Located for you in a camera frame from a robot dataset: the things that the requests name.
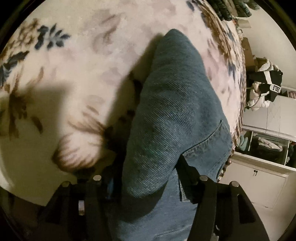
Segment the white wardrobe cabinet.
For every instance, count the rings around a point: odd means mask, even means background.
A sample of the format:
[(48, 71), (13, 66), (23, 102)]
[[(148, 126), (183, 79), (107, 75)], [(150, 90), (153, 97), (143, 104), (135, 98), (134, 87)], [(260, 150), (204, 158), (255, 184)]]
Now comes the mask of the white wardrobe cabinet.
[(290, 173), (290, 148), (295, 144), (295, 99), (276, 97), (268, 108), (243, 116), (242, 133), (246, 144), (237, 147), (221, 183), (238, 182), (250, 201), (259, 207), (274, 209)]

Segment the floral bed sheet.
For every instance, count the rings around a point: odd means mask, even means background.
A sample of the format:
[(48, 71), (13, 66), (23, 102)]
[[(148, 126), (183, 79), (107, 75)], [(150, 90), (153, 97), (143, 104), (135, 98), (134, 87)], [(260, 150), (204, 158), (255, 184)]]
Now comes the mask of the floral bed sheet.
[(108, 160), (104, 131), (135, 110), (158, 40), (184, 33), (202, 56), (233, 138), (245, 60), (234, 21), (207, 1), (45, 1), (1, 53), (1, 187), (46, 205), (71, 172)]

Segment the blue denim jeans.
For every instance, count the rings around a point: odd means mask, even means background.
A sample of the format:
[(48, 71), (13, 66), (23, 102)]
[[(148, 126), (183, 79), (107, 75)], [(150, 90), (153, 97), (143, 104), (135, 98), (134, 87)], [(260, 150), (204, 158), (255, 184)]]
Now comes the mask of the blue denim jeans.
[(232, 149), (202, 58), (176, 29), (160, 40), (132, 121), (114, 240), (185, 240), (197, 206), (186, 183), (215, 180)]

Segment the stack of folded clothes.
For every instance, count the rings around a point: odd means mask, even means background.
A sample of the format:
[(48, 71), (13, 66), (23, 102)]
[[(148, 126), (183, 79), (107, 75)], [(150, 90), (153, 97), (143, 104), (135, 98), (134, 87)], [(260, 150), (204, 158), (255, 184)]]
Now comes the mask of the stack of folded clothes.
[(233, 17), (248, 18), (249, 9), (259, 10), (260, 6), (253, 0), (208, 0), (220, 20), (231, 21)]

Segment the black white jacket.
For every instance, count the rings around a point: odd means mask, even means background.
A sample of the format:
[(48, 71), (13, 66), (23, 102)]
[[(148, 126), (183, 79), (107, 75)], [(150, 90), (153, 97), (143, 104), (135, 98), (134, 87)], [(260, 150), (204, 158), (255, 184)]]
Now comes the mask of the black white jacket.
[(258, 82), (260, 95), (271, 102), (274, 102), (281, 91), (282, 76), (283, 73), (280, 70), (247, 72), (249, 83)]

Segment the brown cardboard box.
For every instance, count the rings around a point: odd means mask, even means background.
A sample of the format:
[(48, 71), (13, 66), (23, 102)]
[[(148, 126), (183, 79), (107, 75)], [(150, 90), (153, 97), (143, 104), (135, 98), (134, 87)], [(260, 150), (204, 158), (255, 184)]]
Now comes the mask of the brown cardboard box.
[(241, 45), (243, 47), (244, 55), (245, 55), (245, 67), (247, 71), (255, 71), (255, 61), (253, 58), (253, 54), (251, 51), (251, 47), (249, 41), (246, 37), (241, 41)]

